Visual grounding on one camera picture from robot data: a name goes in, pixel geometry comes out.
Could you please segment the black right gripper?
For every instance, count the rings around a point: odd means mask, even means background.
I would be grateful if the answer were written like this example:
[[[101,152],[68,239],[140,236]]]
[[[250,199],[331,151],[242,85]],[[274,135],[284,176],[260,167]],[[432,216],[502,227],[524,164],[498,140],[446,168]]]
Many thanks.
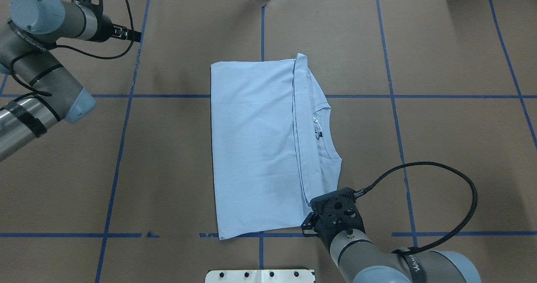
[[[303,237],[317,237],[324,244],[332,241],[332,231],[330,226],[317,214],[310,212],[301,224]]]

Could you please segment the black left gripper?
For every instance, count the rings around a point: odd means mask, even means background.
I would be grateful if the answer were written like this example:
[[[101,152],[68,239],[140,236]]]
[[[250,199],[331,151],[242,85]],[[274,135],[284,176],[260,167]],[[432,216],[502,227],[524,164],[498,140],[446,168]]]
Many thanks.
[[[111,38],[128,40],[131,42],[141,42],[141,36],[142,34],[140,31],[131,30],[125,26],[112,25]]]

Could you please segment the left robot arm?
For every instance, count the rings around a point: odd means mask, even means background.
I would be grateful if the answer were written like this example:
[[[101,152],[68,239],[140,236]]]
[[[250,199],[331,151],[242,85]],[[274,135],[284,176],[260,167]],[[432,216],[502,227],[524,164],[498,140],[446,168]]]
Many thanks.
[[[96,107],[89,91],[52,55],[65,48],[101,60],[61,38],[141,41],[128,0],[11,0],[1,25],[1,73],[27,93],[1,107],[1,160],[42,137],[61,121],[75,123]]]

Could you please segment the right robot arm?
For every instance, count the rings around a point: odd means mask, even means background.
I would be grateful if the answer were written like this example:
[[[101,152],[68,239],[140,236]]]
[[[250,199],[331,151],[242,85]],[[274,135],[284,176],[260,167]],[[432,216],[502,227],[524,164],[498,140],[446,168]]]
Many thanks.
[[[359,213],[311,212],[303,235],[318,237],[347,283],[480,283],[476,266],[455,251],[388,254],[366,235]]]

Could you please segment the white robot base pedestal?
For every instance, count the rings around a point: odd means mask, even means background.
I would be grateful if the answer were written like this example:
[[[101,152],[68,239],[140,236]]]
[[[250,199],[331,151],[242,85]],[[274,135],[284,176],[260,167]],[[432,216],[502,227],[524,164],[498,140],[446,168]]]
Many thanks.
[[[315,272],[307,269],[213,270],[206,283],[315,283]]]

